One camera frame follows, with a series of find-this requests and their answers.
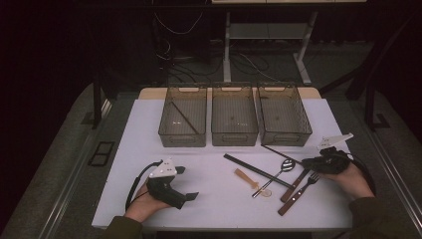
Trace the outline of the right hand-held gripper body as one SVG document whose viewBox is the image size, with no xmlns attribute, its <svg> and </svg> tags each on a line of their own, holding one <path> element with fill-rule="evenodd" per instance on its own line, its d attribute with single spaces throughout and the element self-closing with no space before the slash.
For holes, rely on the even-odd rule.
<svg viewBox="0 0 422 239">
<path fill-rule="evenodd" d="M 321 165 L 317 167 L 316 171 L 324 174 L 339 174 L 345 171 L 350 164 L 350 158 L 344 151 L 337 150 L 334 146 L 346 142 L 350 138 L 353 138 L 351 132 L 324 137 L 317 146 L 321 155 Z"/>
</svg>

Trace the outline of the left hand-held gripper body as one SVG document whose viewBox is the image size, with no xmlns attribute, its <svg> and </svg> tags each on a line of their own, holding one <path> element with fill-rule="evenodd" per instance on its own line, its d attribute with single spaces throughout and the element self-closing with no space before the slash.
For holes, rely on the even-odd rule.
<svg viewBox="0 0 422 239">
<path fill-rule="evenodd" d="M 171 158 L 159 162 L 157 168 L 148 175 L 147 189 L 156 200 L 181 209 L 186 201 L 185 194 L 176 191 L 170 185 L 175 176 L 178 175 L 175 167 L 176 165 Z"/>
</svg>

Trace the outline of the brown wooden chopstick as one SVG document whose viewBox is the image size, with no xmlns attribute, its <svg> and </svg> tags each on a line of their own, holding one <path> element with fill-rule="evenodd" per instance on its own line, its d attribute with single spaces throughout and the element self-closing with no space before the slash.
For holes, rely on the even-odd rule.
<svg viewBox="0 0 422 239">
<path fill-rule="evenodd" d="M 279 151 L 276 151 L 275 149 L 272 149 L 272 148 L 268 147 L 267 145 L 261 144 L 261 147 L 263 147 L 263 148 L 265 148 L 265 149 L 267 149 L 267 150 L 269 150 L 269 151 L 271 151 L 271 152 L 273 152 L 273 153 L 275 153 L 277 155 L 280 155 L 280 156 L 284 157 L 285 159 L 290 159 L 290 160 L 294 161 L 295 163 L 298 163 L 298 164 L 302 165 L 302 163 L 300 161 L 298 161 L 298 160 L 296 160 L 296 159 L 294 159 L 294 158 L 292 158 L 292 157 L 290 157 L 290 156 L 288 156 L 288 155 L 286 155 L 284 153 L 281 153 Z"/>
<path fill-rule="evenodd" d="M 181 109 L 177 106 L 177 104 L 174 101 L 171 101 L 170 103 L 176 108 L 176 110 L 184 118 L 186 123 L 191 127 L 191 129 L 195 132 L 195 134 L 199 134 L 198 130 L 194 127 L 194 125 L 191 123 L 191 121 L 188 119 L 188 117 L 181 111 Z"/>
</svg>

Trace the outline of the smoky transparent plastic bin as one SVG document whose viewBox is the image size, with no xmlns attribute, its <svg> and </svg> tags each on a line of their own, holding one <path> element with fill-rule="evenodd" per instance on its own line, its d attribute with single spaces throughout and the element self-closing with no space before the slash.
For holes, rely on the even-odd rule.
<svg viewBox="0 0 422 239">
<path fill-rule="evenodd" d="M 313 130 L 294 83 L 257 85 L 261 144 L 304 146 Z"/>
<path fill-rule="evenodd" d="M 170 103 L 174 101 L 199 134 L 191 129 Z M 206 145 L 207 86 L 205 84 L 170 84 L 167 87 L 158 129 L 164 147 L 204 147 Z"/>
<path fill-rule="evenodd" d="M 212 85 L 211 133 L 214 146 L 254 146 L 258 136 L 252 85 Z"/>
</svg>

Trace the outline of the wooden handled fork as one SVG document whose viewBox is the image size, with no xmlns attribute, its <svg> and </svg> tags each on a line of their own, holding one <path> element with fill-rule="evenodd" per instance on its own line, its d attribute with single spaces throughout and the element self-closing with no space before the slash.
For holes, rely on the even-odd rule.
<svg viewBox="0 0 422 239">
<path fill-rule="evenodd" d="M 288 212 L 288 210 L 302 197 L 307 188 L 310 185 L 317 183 L 318 180 L 319 175 L 316 172 L 313 172 L 309 176 L 307 183 L 279 209 L 278 213 L 281 216 L 284 216 Z"/>
</svg>

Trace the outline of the metal slotted spoon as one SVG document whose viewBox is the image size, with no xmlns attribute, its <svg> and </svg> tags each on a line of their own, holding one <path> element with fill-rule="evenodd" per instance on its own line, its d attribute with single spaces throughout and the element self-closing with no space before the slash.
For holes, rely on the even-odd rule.
<svg viewBox="0 0 422 239">
<path fill-rule="evenodd" d="M 296 162 L 293 159 L 286 159 L 283 161 L 281 165 L 281 170 L 274 175 L 268 182 L 266 182 L 261 188 L 259 188 L 253 195 L 253 198 L 256 198 L 259 194 L 261 194 L 263 191 L 267 189 L 267 187 L 275 180 L 277 179 L 283 172 L 288 172 L 294 169 L 296 166 Z"/>
</svg>

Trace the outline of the wooden spoon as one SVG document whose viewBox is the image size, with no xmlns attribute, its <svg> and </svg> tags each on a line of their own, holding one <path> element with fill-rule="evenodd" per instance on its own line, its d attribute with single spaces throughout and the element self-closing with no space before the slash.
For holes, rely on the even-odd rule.
<svg viewBox="0 0 422 239">
<path fill-rule="evenodd" d="M 258 195 L 264 196 L 264 197 L 270 197 L 272 196 L 272 191 L 269 189 L 262 189 L 259 186 L 259 183 L 251 179 L 245 172 L 243 172 L 241 169 L 236 168 L 234 173 L 239 176 L 241 179 L 243 179 L 245 182 L 247 182 L 253 189 L 256 190 L 256 193 L 253 195 L 255 198 Z"/>
</svg>

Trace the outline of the person's left hand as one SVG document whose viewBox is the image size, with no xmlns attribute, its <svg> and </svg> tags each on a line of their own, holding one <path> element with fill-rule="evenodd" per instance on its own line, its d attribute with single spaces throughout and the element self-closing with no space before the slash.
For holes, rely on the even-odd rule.
<svg viewBox="0 0 422 239">
<path fill-rule="evenodd" d="M 156 200 L 149 194 L 147 186 L 142 185 L 123 216 L 142 223 L 154 213 L 164 208 L 169 208 L 169 205 Z"/>
</svg>

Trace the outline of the black metal stand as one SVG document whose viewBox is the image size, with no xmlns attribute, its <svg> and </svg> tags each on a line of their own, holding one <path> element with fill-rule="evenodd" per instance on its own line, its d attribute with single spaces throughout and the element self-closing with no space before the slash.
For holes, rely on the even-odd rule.
<svg viewBox="0 0 422 239">
<path fill-rule="evenodd" d="M 96 129 L 102 120 L 102 89 L 100 77 L 94 76 L 93 79 L 93 91 L 94 91 L 94 122 L 93 129 Z"/>
<path fill-rule="evenodd" d="M 365 93 L 364 121 L 370 130 L 376 131 L 378 128 L 390 128 L 390 124 L 383 114 L 374 111 L 375 86 L 368 85 Z"/>
</svg>

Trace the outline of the metal floor rail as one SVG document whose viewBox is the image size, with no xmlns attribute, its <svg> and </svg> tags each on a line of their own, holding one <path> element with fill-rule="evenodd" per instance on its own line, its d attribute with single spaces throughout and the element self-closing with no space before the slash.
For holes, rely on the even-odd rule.
<svg viewBox="0 0 422 239">
<path fill-rule="evenodd" d="M 102 102 L 102 118 L 111 103 Z M 43 190 L 46 218 L 36 239 L 53 239 L 72 200 L 88 155 L 101 129 L 93 129 L 94 107 L 85 109 L 75 103 L 62 124 L 43 161 Z"/>
<path fill-rule="evenodd" d="M 410 191 L 408 185 L 405 183 L 402 175 L 399 173 L 396 164 L 393 162 L 387 148 L 382 144 L 378 134 L 374 131 L 370 131 L 369 137 L 373 147 L 377 151 L 383 170 L 391 181 L 392 186 L 403 204 L 407 215 L 411 219 L 412 224 L 417 230 L 419 237 L 422 239 L 422 208 Z"/>
</svg>

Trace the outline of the black floor frame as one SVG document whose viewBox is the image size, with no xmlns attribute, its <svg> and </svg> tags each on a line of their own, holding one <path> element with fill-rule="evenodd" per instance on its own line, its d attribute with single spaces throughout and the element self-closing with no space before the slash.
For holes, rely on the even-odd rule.
<svg viewBox="0 0 422 239">
<path fill-rule="evenodd" d="M 113 146 L 113 141 L 100 141 L 92 157 L 89 159 L 88 165 L 99 167 L 105 166 L 108 163 Z"/>
</svg>

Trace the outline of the white metal desk frame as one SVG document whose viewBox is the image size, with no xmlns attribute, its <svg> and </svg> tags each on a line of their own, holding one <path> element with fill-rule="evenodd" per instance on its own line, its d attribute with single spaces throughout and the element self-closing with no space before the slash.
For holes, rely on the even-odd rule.
<svg viewBox="0 0 422 239">
<path fill-rule="evenodd" d="M 312 80 L 304 63 L 304 56 L 311 39 L 318 12 L 312 12 L 306 22 L 300 23 L 234 23 L 231 13 L 226 14 L 223 80 L 231 81 L 230 46 L 232 40 L 301 40 L 301 47 L 293 58 L 304 85 L 310 85 Z"/>
</svg>

